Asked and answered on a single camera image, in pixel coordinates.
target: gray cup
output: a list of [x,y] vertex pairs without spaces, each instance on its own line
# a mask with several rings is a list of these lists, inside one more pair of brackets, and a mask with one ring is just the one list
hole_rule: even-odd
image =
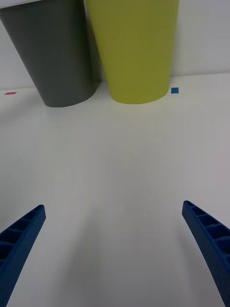
[[44,103],[64,107],[94,91],[83,0],[42,0],[0,10]]

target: yellow-green cup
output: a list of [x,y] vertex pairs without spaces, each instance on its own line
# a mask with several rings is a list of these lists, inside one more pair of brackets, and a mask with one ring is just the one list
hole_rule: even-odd
[[167,94],[179,0],[86,0],[112,98]]

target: red marker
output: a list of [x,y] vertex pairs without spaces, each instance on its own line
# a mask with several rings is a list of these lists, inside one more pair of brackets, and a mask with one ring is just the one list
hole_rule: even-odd
[[8,92],[5,95],[15,95],[17,92]]

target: blue square marker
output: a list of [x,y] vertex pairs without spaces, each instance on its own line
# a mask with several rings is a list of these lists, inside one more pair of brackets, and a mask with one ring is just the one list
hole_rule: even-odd
[[179,87],[172,87],[171,94],[179,94]]

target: blue plastic part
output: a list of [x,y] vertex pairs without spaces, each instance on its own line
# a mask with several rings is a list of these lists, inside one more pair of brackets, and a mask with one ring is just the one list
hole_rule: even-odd
[[172,87],[171,94],[179,94],[179,87]]
[[45,219],[39,205],[0,234],[0,307],[6,307]]
[[186,220],[217,285],[230,307],[230,230],[189,201],[183,204]]

